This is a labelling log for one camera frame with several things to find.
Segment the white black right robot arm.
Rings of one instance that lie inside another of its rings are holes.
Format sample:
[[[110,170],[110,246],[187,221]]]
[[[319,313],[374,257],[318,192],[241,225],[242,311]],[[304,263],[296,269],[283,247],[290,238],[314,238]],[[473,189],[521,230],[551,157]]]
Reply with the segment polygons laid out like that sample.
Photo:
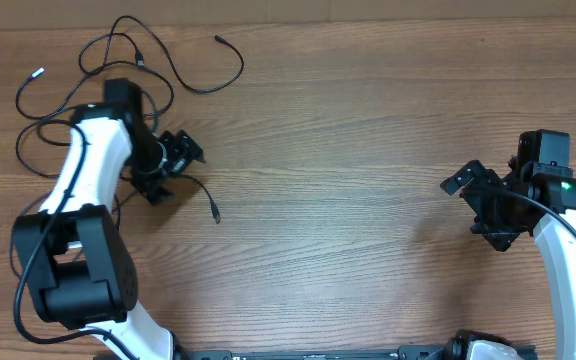
[[[495,250],[507,251],[523,233],[533,238],[547,273],[558,359],[576,359],[576,177],[569,151],[564,132],[524,132],[506,176],[471,160],[441,184],[470,206],[471,232]]]

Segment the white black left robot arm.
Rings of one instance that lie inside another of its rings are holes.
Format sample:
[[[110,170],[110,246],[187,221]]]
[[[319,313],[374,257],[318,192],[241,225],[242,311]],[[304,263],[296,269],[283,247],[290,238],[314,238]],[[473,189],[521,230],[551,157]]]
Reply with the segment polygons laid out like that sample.
[[[172,197],[164,188],[202,148],[184,131],[155,135],[145,124],[142,89],[125,79],[104,84],[100,103],[71,108],[69,151],[53,191],[37,213],[19,216],[11,240],[22,267],[13,303],[18,333],[39,344],[21,319],[28,293],[38,317],[59,323],[62,343],[93,336],[117,359],[184,359],[174,333],[139,302],[135,264],[111,211],[123,168],[152,205]]]

